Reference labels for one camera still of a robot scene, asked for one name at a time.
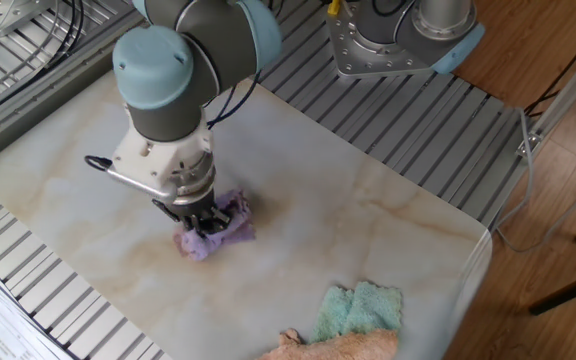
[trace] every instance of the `marble table surface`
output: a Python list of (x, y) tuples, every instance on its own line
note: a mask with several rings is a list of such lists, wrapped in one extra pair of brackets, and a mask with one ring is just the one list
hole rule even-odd
[(217, 192), (245, 190), (257, 240), (191, 262), (146, 195), (83, 161), (126, 129), (108, 73), (0, 153), (0, 202), (172, 358), (308, 338), (326, 290), (362, 280), (403, 291), (396, 359), (442, 357), (490, 259), (483, 225), (257, 87), (215, 127)]

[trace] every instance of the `green towel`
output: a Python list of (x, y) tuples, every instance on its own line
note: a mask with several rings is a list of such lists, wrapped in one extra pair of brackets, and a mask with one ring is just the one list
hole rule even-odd
[(401, 291), (361, 282), (355, 291), (332, 287), (319, 308), (310, 343), (338, 334), (367, 334), (376, 329), (401, 328)]

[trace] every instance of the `peach towel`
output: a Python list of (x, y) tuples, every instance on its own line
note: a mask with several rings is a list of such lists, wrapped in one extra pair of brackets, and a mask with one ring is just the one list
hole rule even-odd
[(304, 345), (297, 331), (289, 329), (279, 335), (279, 347), (258, 360), (392, 360), (397, 342), (396, 331), (378, 329)]

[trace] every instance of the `towel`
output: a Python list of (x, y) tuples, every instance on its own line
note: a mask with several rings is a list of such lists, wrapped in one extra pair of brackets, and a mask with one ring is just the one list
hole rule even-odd
[(278, 348), (258, 360), (392, 360), (397, 342), (396, 331), (380, 329), (302, 345), (297, 331), (290, 329), (279, 336)]
[(376, 329), (401, 328), (401, 291), (361, 282), (355, 291), (332, 287), (319, 308), (310, 343), (339, 334), (368, 334)]
[(215, 204), (232, 217), (228, 227), (218, 233), (199, 236), (195, 229), (187, 231), (183, 226), (173, 235), (177, 250), (183, 257), (194, 261), (205, 259), (222, 245), (255, 239), (250, 206), (242, 190), (231, 190), (215, 199)]

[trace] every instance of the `metal bracket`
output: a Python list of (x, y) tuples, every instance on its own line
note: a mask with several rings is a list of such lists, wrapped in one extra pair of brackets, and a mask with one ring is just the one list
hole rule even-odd
[(337, 16), (326, 17), (330, 42), (340, 74), (362, 78), (433, 71), (419, 58), (395, 43), (377, 44), (363, 37), (355, 26), (356, 11), (357, 5), (353, 4), (347, 9), (342, 6)]
[[(537, 148), (539, 148), (542, 141), (543, 138), (541, 137), (541, 135), (538, 135), (534, 132), (528, 133), (528, 144), (530, 144), (530, 150), (532, 150), (533, 153), (537, 150)], [(517, 149), (517, 151), (515, 151), (515, 153), (523, 158), (527, 156), (525, 141), (521, 142), (521, 145), (519, 145), (519, 148)]]
[(16, 0), (4, 19), (8, 7), (13, 0), (0, 0), (0, 37), (7, 35), (24, 23), (30, 21), (36, 15), (55, 5), (54, 0)]

